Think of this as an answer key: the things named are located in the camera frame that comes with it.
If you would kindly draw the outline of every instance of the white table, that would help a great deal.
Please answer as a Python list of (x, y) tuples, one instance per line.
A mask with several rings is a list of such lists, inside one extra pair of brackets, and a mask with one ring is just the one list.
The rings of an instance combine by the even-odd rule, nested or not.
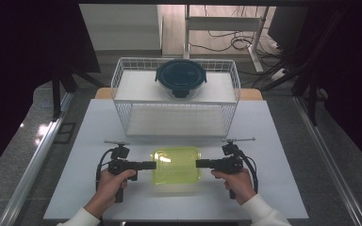
[[(257, 164), (259, 193), (287, 218), (308, 218), (280, 139), (265, 101), (240, 101), (231, 126), (230, 138), (255, 137), (256, 141), (236, 144)], [(62, 172), (45, 219), (71, 218), (94, 193), (96, 166), (102, 154), (113, 148), (105, 139), (128, 141), (130, 161), (150, 160), (150, 153), (167, 146), (194, 146), (203, 159), (223, 158), (224, 145), (217, 138), (126, 137), (111, 100), (91, 100), (74, 147)], [(195, 184), (155, 186), (152, 172), (139, 172), (129, 182), (123, 203), (114, 204), (105, 219), (125, 221), (212, 221), (245, 220), (249, 217), (230, 200), (223, 181), (210, 169), (202, 169)]]

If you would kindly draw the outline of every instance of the black curtain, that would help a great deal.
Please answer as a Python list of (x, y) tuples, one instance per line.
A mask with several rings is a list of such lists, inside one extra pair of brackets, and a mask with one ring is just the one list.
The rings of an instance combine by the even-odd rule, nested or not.
[(362, 2), (348, 7), (317, 71), (327, 110), (362, 151)]
[(0, 0), (0, 156), (31, 107), (34, 89), (69, 67), (100, 72), (76, 2)]

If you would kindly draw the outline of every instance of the yellow tray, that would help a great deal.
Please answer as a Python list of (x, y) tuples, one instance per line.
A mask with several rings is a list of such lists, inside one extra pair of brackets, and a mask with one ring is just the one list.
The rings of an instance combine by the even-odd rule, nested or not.
[(152, 152), (152, 161), (156, 161), (152, 182), (163, 184), (195, 183), (201, 177), (200, 169), (196, 168), (196, 159), (200, 152), (194, 147), (160, 148)]

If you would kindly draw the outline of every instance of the white wall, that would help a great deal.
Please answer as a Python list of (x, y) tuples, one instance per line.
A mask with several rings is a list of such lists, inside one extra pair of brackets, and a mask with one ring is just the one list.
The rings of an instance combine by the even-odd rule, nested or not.
[(161, 49), (161, 6), (79, 6), (95, 50)]

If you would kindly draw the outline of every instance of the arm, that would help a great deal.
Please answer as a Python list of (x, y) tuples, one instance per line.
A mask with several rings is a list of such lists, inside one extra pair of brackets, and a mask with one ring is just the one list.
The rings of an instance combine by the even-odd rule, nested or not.
[(263, 198), (256, 194), (251, 176), (247, 169), (237, 174), (226, 174), (220, 171), (211, 171), (215, 177), (225, 180), (225, 189), (232, 189), (236, 193), (236, 201), (248, 213), (254, 226), (284, 226), (290, 225), (288, 220), (277, 210), (272, 209)]
[(128, 177), (135, 175), (134, 170), (126, 170), (119, 175), (113, 175), (103, 170), (99, 180), (98, 189), (90, 201), (81, 208), (71, 219), (65, 223), (59, 223), (58, 226), (96, 226), (99, 224), (99, 218), (115, 202), (116, 192), (119, 188), (126, 188)]

